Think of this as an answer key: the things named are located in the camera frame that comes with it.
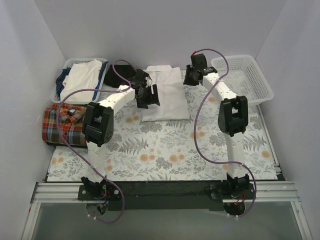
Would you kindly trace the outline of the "white long sleeve shirt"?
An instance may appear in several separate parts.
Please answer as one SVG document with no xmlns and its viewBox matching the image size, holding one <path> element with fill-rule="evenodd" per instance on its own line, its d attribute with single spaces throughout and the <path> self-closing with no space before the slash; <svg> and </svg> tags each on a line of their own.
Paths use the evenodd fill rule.
<svg viewBox="0 0 320 240">
<path fill-rule="evenodd" d="M 152 104 L 142 111 L 143 122 L 188 120 L 181 69 L 170 65 L 150 65 L 145 70 L 156 84 L 160 105 Z"/>
</svg>

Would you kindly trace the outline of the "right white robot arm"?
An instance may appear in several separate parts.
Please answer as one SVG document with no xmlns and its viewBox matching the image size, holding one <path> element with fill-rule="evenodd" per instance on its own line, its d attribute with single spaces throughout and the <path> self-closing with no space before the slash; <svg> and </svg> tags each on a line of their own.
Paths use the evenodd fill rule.
<svg viewBox="0 0 320 240">
<path fill-rule="evenodd" d="M 249 123 L 248 99 L 244 95 L 237 95 L 224 82 L 223 78 L 229 73 L 226 62 L 226 73 L 219 76 L 213 66 L 208 66 L 204 54 L 195 51 L 190 56 L 191 64 L 186 66 L 183 84 L 188 86 L 202 85 L 208 90 L 205 95 L 213 95 L 219 101 L 217 123 L 223 133 L 227 147 L 228 170 L 226 181 L 220 188 L 232 199 L 244 194 L 250 186 L 250 177 L 244 167 L 244 133 Z"/>
</svg>

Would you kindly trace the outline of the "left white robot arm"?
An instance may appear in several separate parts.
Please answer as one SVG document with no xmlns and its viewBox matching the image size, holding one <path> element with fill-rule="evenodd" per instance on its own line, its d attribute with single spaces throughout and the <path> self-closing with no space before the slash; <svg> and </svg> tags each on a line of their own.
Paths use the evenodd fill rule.
<svg viewBox="0 0 320 240">
<path fill-rule="evenodd" d="M 149 105 L 160 105 L 157 85 L 150 75 L 138 69 L 131 79 L 131 86 L 120 85 L 115 93 L 99 102 L 90 102 L 86 107 L 82 132 L 88 149 L 90 169 L 87 176 L 81 178 L 84 189 L 95 200 L 106 196 L 104 152 L 114 133 L 114 116 L 127 103 L 135 100 L 140 109 Z"/>
</svg>

